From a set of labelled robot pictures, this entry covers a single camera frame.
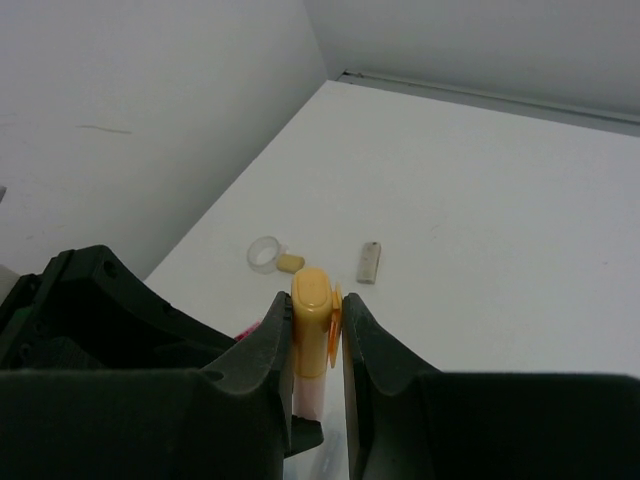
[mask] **yellow marker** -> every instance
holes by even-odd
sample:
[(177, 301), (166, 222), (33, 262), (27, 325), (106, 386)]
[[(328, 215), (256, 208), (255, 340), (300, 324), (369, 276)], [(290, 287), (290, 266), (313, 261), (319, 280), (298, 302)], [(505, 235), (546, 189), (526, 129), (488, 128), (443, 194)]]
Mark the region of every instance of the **yellow marker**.
[(340, 286), (331, 290), (320, 268), (304, 268), (291, 282), (295, 380), (293, 413), (320, 420), (324, 405), (327, 358), (335, 366), (341, 331)]

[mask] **small yellow block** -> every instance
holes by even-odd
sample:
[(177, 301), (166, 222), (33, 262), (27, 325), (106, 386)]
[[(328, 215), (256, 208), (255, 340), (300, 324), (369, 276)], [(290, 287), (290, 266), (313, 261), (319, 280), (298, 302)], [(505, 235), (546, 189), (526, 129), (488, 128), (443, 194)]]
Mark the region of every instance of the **small yellow block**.
[(302, 267), (304, 267), (304, 258), (297, 255), (289, 255), (284, 253), (278, 257), (278, 263), (276, 267), (281, 272), (296, 273)]

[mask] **black plastic part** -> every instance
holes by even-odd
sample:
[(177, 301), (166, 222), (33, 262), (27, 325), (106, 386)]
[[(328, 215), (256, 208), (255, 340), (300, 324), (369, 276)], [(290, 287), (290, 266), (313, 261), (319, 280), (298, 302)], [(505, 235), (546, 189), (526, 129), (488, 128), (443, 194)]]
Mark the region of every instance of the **black plastic part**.
[(323, 439), (291, 415), (291, 314), (235, 342), (108, 248), (60, 254), (0, 306), (0, 478), (282, 478)]
[(351, 479), (640, 478), (637, 380), (442, 373), (343, 308)]

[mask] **tape roll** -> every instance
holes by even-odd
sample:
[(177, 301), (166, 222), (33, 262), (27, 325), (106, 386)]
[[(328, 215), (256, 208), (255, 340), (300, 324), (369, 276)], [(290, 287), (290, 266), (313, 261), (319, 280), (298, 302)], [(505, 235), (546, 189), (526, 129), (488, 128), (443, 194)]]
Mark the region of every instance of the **tape roll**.
[(283, 252), (284, 247), (275, 237), (260, 237), (247, 250), (247, 263), (254, 272), (273, 273)]

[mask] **roll of tape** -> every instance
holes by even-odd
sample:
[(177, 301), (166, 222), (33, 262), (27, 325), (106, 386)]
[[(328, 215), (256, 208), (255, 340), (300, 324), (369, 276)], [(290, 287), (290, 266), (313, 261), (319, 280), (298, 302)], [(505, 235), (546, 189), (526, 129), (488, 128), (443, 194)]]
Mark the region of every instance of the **roll of tape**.
[(247, 250), (247, 263), (254, 272), (273, 273), (284, 250), (275, 237), (260, 237)]

